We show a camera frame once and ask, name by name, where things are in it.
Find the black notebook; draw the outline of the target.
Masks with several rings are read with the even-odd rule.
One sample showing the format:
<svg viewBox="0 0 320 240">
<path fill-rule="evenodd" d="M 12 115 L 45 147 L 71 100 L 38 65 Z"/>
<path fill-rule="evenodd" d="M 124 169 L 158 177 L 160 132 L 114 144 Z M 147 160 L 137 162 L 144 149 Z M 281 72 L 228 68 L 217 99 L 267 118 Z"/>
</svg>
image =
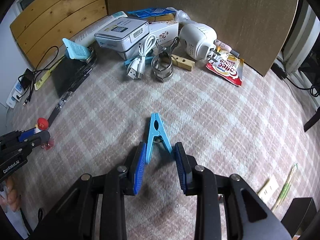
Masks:
<svg viewBox="0 0 320 240">
<path fill-rule="evenodd" d="M 97 56 L 95 53 L 87 61 L 64 57 L 51 72 L 58 97 L 61 98 L 66 92 L 74 92 L 85 78 L 89 76 L 96 60 Z"/>
</svg>

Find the wooden clothespin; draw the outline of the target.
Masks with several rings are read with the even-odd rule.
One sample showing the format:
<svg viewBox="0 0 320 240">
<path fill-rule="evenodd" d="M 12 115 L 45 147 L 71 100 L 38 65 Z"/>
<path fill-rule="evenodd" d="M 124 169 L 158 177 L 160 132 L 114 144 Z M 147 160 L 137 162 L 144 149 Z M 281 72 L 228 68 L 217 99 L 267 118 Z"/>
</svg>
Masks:
<svg viewBox="0 0 320 240">
<path fill-rule="evenodd" d="M 190 71 L 190 72 L 193 70 L 193 68 L 195 66 L 194 61 L 177 56 L 177 55 L 174 55 L 174 54 L 172 54 L 171 59 L 172 59 L 173 65 L 175 65 L 179 68 L 185 69 L 187 71 Z"/>
</svg>

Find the wooden board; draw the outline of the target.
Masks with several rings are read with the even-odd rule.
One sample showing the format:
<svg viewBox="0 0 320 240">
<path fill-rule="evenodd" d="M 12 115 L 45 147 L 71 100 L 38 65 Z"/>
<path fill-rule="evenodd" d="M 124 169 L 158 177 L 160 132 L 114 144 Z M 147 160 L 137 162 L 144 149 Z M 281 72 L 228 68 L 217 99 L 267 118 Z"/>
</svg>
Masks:
<svg viewBox="0 0 320 240">
<path fill-rule="evenodd" d="M 105 0 L 35 0 L 12 22 L 10 30 L 31 66 L 46 51 L 61 46 L 89 25 L 107 16 Z"/>
</svg>

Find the yellow ruler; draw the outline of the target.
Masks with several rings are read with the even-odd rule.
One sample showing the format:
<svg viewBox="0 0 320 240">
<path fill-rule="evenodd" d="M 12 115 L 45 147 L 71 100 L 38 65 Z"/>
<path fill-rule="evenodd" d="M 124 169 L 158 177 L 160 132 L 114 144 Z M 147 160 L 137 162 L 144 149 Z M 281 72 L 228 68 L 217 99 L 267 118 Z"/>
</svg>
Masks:
<svg viewBox="0 0 320 240">
<path fill-rule="evenodd" d="M 34 85 L 34 89 L 38 91 L 43 84 L 46 82 L 46 80 L 50 77 L 52 71 L 57 67 L 57 65 L 65 58 L 65 56 L 62 56 L 56 63 L 54 63 L 49 70 L 46 70 L 43 74 L 43 76 L 37 81 Z"/>
</svg>

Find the blue plastic clothespin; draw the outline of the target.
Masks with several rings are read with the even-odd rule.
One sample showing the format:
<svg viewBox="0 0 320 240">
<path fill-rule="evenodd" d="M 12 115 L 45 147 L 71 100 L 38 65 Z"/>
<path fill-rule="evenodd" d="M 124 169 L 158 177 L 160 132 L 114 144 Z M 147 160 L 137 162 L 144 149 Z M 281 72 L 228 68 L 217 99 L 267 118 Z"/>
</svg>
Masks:
<svg viewBox="0 0 320 240">
<path fill-rule="evenodd" d="M 160 139 L 161 142 L 164 144 L 165 149 L 170 154 L 172 159 L 174 159 L 174 154 L 172 150 L 172 146 L 170 140 L 167 136 L 167 133 L 164 129 L 164 123 L 160 117 L 159 113 L 152 113 L 150 118 L 150 125 L 149 125 L 149 133 L 146 145 L 146 157 L 145 161 L 146 164 L 149 164 L 152 158 L 152 150 L 153 150 L 153 143 L 155 139 Z"/>
</svg>

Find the metal clamp tool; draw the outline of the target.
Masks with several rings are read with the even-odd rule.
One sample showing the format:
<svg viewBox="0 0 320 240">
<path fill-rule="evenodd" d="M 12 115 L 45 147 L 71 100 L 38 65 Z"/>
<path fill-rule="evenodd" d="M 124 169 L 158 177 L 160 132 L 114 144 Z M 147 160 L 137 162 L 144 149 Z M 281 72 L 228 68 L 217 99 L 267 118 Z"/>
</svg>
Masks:
<svg viewBox="0 0 320 240">
<path fill-rule="evenodd" d="M 151 67 L 158 81 L 166 82 L 173 76 L 172 52 L 178 46 L 179 41 L 179 37 L 176 36 L 167 46 L 162 46 L 156 42 L 158 52 L 151 61 Z"/>
</svg>

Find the coffee sachet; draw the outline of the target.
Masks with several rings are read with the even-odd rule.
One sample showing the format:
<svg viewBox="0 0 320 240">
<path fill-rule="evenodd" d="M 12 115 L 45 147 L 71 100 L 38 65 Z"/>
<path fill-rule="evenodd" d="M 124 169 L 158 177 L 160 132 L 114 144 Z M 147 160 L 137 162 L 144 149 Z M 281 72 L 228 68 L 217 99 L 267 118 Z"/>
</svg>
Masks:
<svg viewBox="0 0 320 240">
<path fill-rule="evenodd" d="M 206 63 L 206 68 L 214 74 L 223 77 L 235 86 L 242 85 L 242 71 L 244 60 L 235 57 L 233 54 L 221 50 L 219 55 Z"/>
</svg>

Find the white power strip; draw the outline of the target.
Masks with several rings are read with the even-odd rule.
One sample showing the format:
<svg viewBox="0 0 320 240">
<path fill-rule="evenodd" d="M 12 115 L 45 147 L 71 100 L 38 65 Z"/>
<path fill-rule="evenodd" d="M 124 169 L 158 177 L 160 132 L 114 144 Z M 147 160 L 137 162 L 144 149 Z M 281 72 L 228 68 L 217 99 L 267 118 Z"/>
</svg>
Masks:
<svg viewBox="0 0 320 240">
<path fill-rule="evenodd" d="M 21 97 L 25 93 L 25 89 L 21 85 L 20 81 L 16 81 L 9 96 L 7 98 L 6 104 L 8 107 L 14 109 L 17 102 L 20 102 Z"/>
</svg>

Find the white blue tube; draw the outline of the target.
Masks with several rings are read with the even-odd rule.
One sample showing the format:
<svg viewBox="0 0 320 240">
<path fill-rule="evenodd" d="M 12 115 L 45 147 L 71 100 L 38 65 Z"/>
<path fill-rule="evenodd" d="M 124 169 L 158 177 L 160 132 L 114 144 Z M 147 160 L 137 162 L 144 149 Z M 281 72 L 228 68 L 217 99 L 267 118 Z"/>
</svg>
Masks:
<svg viewBox="0 0 320 240">
<path fill-rule="evenodd" d="M 119 11 L 112 15 L 105 16 L 97 22 L 92 23 L 91 25 L 80 31 L 78 34 L 74 35 L 71 40 L 84 47 L 89 47 L 95 42 L 94 35 L 97 31 L 112 23 L 113 21 L 127 16 L 128 15 L 124 11 Z"/>
</svg>

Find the large cardboard board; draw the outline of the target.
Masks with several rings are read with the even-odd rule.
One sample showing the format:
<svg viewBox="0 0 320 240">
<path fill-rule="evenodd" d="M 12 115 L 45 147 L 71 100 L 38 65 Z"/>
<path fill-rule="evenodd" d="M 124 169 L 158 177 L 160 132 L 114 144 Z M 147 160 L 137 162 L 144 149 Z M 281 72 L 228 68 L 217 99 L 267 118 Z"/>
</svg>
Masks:
<svg viewBox="0 0 320 240">
<path fill-rule="evenodd" d="M 266 75 L 295 18 L 298 0 L 106 0 L 109 13 L 173 7 L 212 27 L 259 74 Z"/>
</svg>

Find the clear plastic card box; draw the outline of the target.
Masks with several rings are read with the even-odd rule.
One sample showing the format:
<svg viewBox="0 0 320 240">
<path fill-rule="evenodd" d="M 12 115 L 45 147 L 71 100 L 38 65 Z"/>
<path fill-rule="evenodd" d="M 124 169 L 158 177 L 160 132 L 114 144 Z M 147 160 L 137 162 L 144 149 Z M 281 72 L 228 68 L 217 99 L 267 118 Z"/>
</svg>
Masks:
<svg viewBox="0 0 320 240">
<path fill-rule="evenodd" d="M 94 36 L 99 46 L 125 52 L 148 34 L 148 21 L 122 17 L 101 28 Z"/>
</svg>

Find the light blue small case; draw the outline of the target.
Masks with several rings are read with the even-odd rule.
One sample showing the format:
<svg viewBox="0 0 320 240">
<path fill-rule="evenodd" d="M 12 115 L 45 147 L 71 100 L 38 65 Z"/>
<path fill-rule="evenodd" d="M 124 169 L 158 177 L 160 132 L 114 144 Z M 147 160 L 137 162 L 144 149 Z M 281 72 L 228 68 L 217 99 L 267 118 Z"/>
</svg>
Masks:
<svg viewBox="0 0 320 240">
<path fill-rule="evenodd" d="M 63 38 L 62 41 L 66 47 L 65 55 L 69 59 L 85 61 L 90 57 L 91 50 L 89 48 L 79 45 L 67 38 Z"/>
</svg>

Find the checkered tablecloth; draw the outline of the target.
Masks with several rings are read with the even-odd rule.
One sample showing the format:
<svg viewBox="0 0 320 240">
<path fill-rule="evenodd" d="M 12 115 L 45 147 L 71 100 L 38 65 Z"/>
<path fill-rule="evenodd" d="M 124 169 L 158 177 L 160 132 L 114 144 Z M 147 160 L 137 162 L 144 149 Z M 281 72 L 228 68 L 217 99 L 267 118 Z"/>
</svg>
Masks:
<svg viewBox="0 0 320 240">
<path fill-rule="evenodd" d="M 304 132 L 314 114 L 308 93 L 273 72 L 260 76 L 248 66 L 236 87 L 202 65 L 176 68 L 160 83 L 150 73 L 130 80 L 119 55 L 97 48 L 89 77 L 67 101 L 52 126 L 54 146 L 35 148 L 9 180 L 8 211 L 22 210 L 37 224 L 84 173 L 107 173 L 147 139 L 149 119 L 159 113 L 172 144 L 216 174 L 237 173 L 258 191 L 270 177 L 283 187 L 291 167 L 298 171 L 275 211 L 282 218 L 292 200 L 319 203 L 319 125 Z"/>
</svg>

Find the blue foil packet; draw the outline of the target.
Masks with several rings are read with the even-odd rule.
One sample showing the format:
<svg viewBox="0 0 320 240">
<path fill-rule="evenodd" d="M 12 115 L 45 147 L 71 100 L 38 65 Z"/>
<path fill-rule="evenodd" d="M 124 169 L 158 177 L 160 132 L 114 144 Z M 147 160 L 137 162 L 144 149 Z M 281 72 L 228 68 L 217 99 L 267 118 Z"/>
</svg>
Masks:
<svg viewBox="0 0 320 240">
<path fill-rule="evenodd" d="M 146 8 L 146 9 L 139 9 L 134 11 L 127 11 L 128 15 L 136 16 L 138 18 L 151 18 L 157 16 L 165 16 L 169 14 L 175 13 L 176 10 L 167 9 L 167 8 Z"/>
</svg>

